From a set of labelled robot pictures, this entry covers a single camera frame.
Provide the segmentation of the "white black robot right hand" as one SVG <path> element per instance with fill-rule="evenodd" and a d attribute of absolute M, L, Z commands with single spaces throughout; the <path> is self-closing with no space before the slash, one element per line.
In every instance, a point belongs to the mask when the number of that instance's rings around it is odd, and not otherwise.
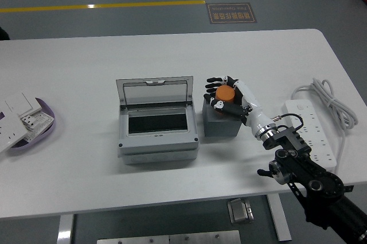
<path fill-rule="evenodd" d="M 275 122 L 263 113 L 263 109 L 247 85 L 230 76 L 208 78 L 204 99 L 218 113 L 237 118 L 252 130 L 258 140 L 262 140 L 268 132 L 275 132 Z M 234 102 L 225 102 L 215 97 L 221 86 L 228 86 L 235 92 Z"/>

